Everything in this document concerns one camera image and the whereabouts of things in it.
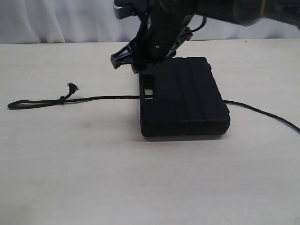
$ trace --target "black box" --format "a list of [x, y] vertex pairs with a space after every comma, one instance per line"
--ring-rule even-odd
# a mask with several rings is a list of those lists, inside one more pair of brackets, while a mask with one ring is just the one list
[[229, 110], [206, 58], [169, 59], [139, 78], [143, 136], [223, 135], [228, 130]]

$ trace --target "black cable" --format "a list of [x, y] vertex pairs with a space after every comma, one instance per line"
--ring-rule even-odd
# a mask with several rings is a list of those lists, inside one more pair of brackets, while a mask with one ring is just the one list
[[[69, 87], [69, 93], [66, 96], [62, 96], [57, 100], [40, 100], [40, 101], [29, 101], [29, 100], [20, 100], [16, 102], [12, 102], [8, 104], [8, 108], [10, 110], [20, 110], [20, 109], [35, 109], [35, 108], [42, 108], [42, 107], [49, 107], [53, 105], [64, 105], [68, 103], [79, 103], [79, 102], [88, 102], [88, 101], [94, 101], [94, 100], [102, 100], [102, 99], [139, 99], [140, 96], [134, 96], [134, 95], [124, 95], [124, 96], [97, 96], [97, 97], [87, 97], [87, 98], [78, 98], [78, 99], [69, 99], [79, 88], [73, 84], [68, 83]], [[153, 95], [147, 95], [146, 98], [152, 98]], [[283, 119], [277, 115], [271, 114], [269, 112], [262, 111], [260, 109], [254, 108], [252, 106], [249, 106], [245, 103], [241, 102], [235, 102], [235, 101], [224, 101], [227, 105], [237, 105], [241, 106], [247, 109], [250, 109], [252, 111], [255, 111], [257, 113], [261, 113], [263, 115], [272, 117], [274, 119], [277, 119], [284, 124], [290, 126], [295, 131], [297, 131], [300, 134], [300, 128], [296, 125], [292, 124], [291, 122], [287, 121], [286, 119]]]
[[194, 32], [201, 30], [206, 25], [206, 22], [207, 22], [207, 17], [204, 16], [201, 25], [199, 27], [197, 27], [196, 29], [191, 30], [191, 32], [194, 33]]

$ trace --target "white backdrop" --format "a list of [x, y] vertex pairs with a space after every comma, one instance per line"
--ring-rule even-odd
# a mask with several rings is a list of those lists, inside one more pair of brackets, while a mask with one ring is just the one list
[[[0, 43], [129, 41], [139, 27], [136, 17], [117, 20], [113, 0], [0, 0]], [[191, 28], [197, 27], [196, 16]], [[300, 38], [300, 31], [262, 20], [241, 27], [208, 20], [194, 39]]]

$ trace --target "white table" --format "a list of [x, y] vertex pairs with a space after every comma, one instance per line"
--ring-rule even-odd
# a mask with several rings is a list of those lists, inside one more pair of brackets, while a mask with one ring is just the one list
[[[300, 136], [229, 106], [216, 140], [145, 140], [138, 100], [9, 111], [20, 99], [138, 94], [125, 43], [0, 45], [1, 225], [299, 225]], [[300, 39], [203, 41], [224, 99], [300, 125]]]

